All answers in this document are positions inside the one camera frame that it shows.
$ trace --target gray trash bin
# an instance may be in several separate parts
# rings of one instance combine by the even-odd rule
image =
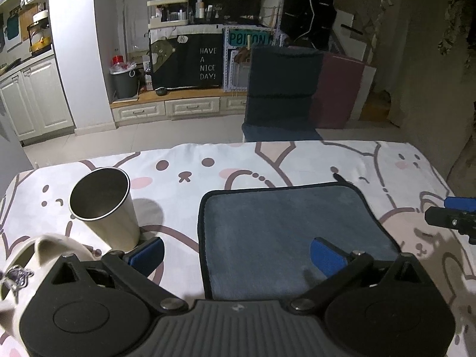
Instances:
[[[112,81],[116,88],[118,99],[132,98],[137,95],[137,86],[139,84],[139,74],[136,66],[124,71],[111,72]]]

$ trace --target stainless steel cup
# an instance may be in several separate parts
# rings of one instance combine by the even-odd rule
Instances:
[[[85,175],[71,192],[70,210],[112,249],[127,252],[139,242],[130,179],[122,169],[102,167]]]

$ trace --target blue gripper pad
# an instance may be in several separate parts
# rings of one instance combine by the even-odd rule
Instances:
[[[447,197],[444,207],[460,211],[476,212],[476,198]]]
[[[311,262],[326,278],[330,278],[348,265],[348,254],[329,243],[322,237],[311,242]]]
[[[125,254],[122,259],[142,275],[149,276],[163,262],[164,255],[164,242],[160,237],[153,237]]]

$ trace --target black chair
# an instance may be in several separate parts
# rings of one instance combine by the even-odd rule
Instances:
[[[253,47],[241,126],[246,142],[322,139],[308,121],[322,59],[310,48]]]

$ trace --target bed sheet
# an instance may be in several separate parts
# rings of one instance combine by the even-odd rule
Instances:
[[[452,195],[428,160],[410,144],[377,141],[298,141],[223,145],[186,144],[45,167],[15,177],[0,201],[0,269],[12,249],[46,232],[70,236],[95,256],[109,247],[68,209],[75,183],[97,167],[115,166],[131,178],[144,237],[159,235],[164,262],[149,277],[188,303],[203,298],[197,216],[211,190],[286,187],[335,181],[356,185],[373,213],[417,256],[456,319],[447,357],[476,356],[475,260],[467,237],[429,226],[424,212]],[[0,356],[27,357],[0,331]]]

